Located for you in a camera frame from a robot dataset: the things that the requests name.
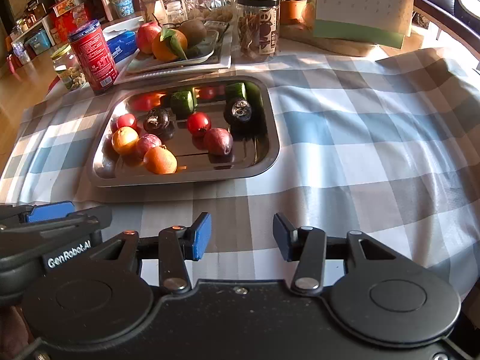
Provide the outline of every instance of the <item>metal tray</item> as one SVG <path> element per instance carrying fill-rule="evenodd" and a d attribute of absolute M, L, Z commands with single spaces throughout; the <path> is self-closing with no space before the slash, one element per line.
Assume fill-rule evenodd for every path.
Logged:
<path fill-rule="evenodd" d="M 120 157 L 111 147 L 112 126 L 120 115 L 131 112 L 128 102 L 135 95 L 147 92 L 176 92 L 189 90 L 192 87 L 224 86 L 231 83 L 252 83 L 258 88 L 260 95 L 257 104 L 262 105 L 263 116 L 258 132 L 252 136 L 234 135 L 232 152 L 227 157 L 215 157 L 206 150 L 194 146 L 185 120 L 176 120 L 170 113 L 171 123 L 175 126 L 173 138 L 164 142 L 177 158 L 178 170 L 174 174 L 155 175 L 147 171 L 140 160 L 134 157 Z M 229 129 L 223 117 L 225 97 L 213 100 L 198 99 L 197 111 L 210 116 L 212 127 Z M 132 112 L 142 126 L 147 112 Z M 280 144 L 270 98 L 265 85 L 249 76 L 230 76 L 216 79 L 186 81 L 184 85 L 174 84 L 154 86 L 128 92 L 109 112 L 100 135 L 92 146 L 88 164 L 88 175 L 92 184 L 97 187 L 117 187 L 129 185 L 170 184 L 192 181 L 224 180 L 246 178 L 259 175 L 270 168 L 278 157 Z"/>

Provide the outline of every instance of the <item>fruit plate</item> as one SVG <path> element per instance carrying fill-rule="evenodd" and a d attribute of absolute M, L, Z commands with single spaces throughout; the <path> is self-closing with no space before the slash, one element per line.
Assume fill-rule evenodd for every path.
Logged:
<path fill-rule="evenodd" d="M 224 119 L 226 104 L 225 87 L 233 83 L 245 83 L 247 100 L 257 112 L 258 122 L 253 129 L 243 133 L 231 131 Z M 212 127 L 225 128 L 232 133 L 233 146 L 228 156 L 212 156 L 202 146 L 202 140 L 193 139 L 186 127 L 185 119 L 177 119 L 173 114 L 169 95 L 179 91 L 192 91 L 198 95 L 197 112 L 210 117 Z M 134 111 L 132 104 L 139 98 L 152 99 L 158 93 L 166 93 L 161 105 L 170 116 L 174 127 L 170 139 L 162 140 L 166 148 L 174 154 L 178 167 L 176 173 L 156 175 L 150 173 L 143 162 L 134 154 L 119 156 L 112 148 L 111 138 L 116 130 L 117 118 L 132 113 L 137 119 L 140 136 L 147 111 Z M 121 98 L 109 112 L 100 135 L 96 138 L 87 164 L 88 175 L 97 187 L 116 187 L 129 185 L 171 184 L 207 180 L 238 179 L 256 176 L 270 168 L 278 157 L 280 144 L 270 98 L 265 85 L 249 76 L 225 76 L 216 79 L 198 79 L 185 81 L 182 86 L 165 84 L 142 88 L 134 91 L 122 91 Z"/>
<path fill-rule="evenodd" d="M 231 45 L 232 45 L 232 26 L 225 32 L 224 36 L 217 43 L 217 46 L 214 49 L 214 52 L 210 57 L 201 63 L 186 65 L 186 61 L 178 61 L 173 63 L 181 63 L 181 66 L 165 68 L 165 64 L 163 64 L 163 68 L 155 71 L 149 71 L 145 73 L 128 73 L 127 68 L 130 62 L 135 59 L 136 54 L 130 56 L 130 60 L 126 60 L 125 67 L 120 71 L 117 79 L 115 80 L 115 85 L 123 84 L 123 83 L 131 83 L 133 81 L 138 80 L 147 80 L 147 79 L 154 79 L 159 77 L 166 77 L 171 75 L 178 75 L 178 74 L 196 74 L 196 73 L 207 73 L 211 71 L 218 71 L 219 69 L 228 69 L 230 68 L 232 57 L 231 57 Z"/>
<path fill-rule="evenodd" d="M 147 73 L 149 71 L 158 71 L 161 69 L 177 68 L 179 66 L 197 65 L 207 61 L 215 51 L 215 45 L 218 40 L 218 31 L 208 30 L 207 36 L 198 45 L 185 50 L 187 60 L 162 63 L 153 55 L 147 55 L 140 50 L 135 52 L 135 57 L 127 66 L 127 74 Z"/>

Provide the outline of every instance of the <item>orange with leaf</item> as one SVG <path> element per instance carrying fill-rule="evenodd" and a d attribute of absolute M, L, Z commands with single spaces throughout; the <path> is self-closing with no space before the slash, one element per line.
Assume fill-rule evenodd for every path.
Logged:
<path fill-rule="evenodd" d="M 153 55 L 161 62 L 173 62 L 177 59 L 186 60 L 184 50 L 188 48 L 187 38 L 183 33 L 173 28 L 163 28 L 152 43 Z"/>

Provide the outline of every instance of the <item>table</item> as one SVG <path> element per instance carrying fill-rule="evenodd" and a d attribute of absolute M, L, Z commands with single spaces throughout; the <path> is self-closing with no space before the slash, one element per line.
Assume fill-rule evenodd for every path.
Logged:
<path fill-rule="evenodd" d="M 23 116 L 0 178 L 0 202 L 108 204 L 113 222 L 104 238 L 126 229 L 154 236 L 209 212 L 207 253 L 188 265 L 193 283 L 289 280 L 295 264 L 282 260 L 272 236 L 273 214 L 281 211 L 296 227 L 319 227 L 330 236 L 368 233 L 465 297 L 479 276 L 478 73 L 435 49 L 369 61 L 283 39 L 280 48 L 270 62 L 237 62 L 208 75 L 250 75 L 269 88 L 281 149 L 265 173 L 92 187 L 86 159 L 108 110 L 129 91 L 158 82 L 129 83 L 98 97 L 88 87 L 60 96 L 58 85 Z M 332 281 L 337 270 L 331 269 Z"/>

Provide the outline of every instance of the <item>kiwi fruit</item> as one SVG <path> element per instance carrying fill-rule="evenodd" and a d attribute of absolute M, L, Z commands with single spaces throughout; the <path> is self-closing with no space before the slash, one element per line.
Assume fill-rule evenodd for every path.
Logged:
<path fill-rule="evenodd" d="M 184 21 L 178 30 L 187 38 L 188 48 L 194 47 L 207 36 L 207 30 L 201 20 Z"/>

